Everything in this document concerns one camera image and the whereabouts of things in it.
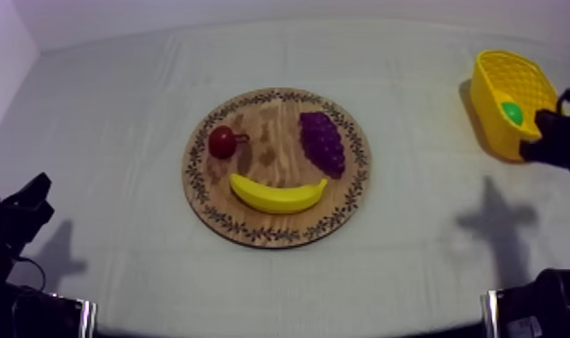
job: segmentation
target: green ball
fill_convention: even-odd
[[[503,107],[503,111],[505,111],[505,115],[507,115],[513,123],[518,126],[522,124],[524,116],[522,115],[522,109],[520,109],[518,104],[514,102],[503,102],[501,103],[501,106]]]

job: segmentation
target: toy fruit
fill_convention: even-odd
[[[249,141],[246,134],[235,135],[227,126],[219,126],[209,134],[209,153],[219,159],[231,157],[236,150],[237,143]]]
[[[308,159],[332,178],[342,177],[346,159],[337,126],[321,111],[302,112],[299,124],[300,141]]]
[[[236,173],[230,174],[230,187],[235,194],[254,209],[272,214],[292,214],[315,205],[323,194],[327,180],[317,185],[297,188],[272,188]]]
[[[503,112],[507,115],[513,123],[517,126],[521,126],[522,122],[524,121],[524,117],[522,116],[522,109],[518,106],[518,104],[514,102],[503,102],[501,103],[501,107],[503,108]]]

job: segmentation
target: white wall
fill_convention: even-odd
[[[0,122],[40,52],[13,3],[0,0]]]
[[[42,50],[177,26],[383,17],[477,28],[570,48],[570,0],[14,0]]]

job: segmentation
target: purple grapes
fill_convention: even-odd
[[[299,114],[300,141],[306,157],[326,175],[339,179],[345,169],[342,137],[322,111]]]

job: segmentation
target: round wooden board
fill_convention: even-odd
[[[328,178],[305,158],[298,125],[305,111],[324,111],[338,126],[346,158],[341,179]],[[210,132],[221,125],[250,138],[228,160],[211,156],[207,147]],[[323,238],[352,216],[366,194],[370,162],[365,134],[342,107],[311,92],[266,88],[228,100],[201,121],[184,153],[183,188],[197,216],[219,235],[241,245],[287,248]],[[271,215],[249,208],[230,190],[230,173],[280,188],[321,178],[328,184],[314,207]]]

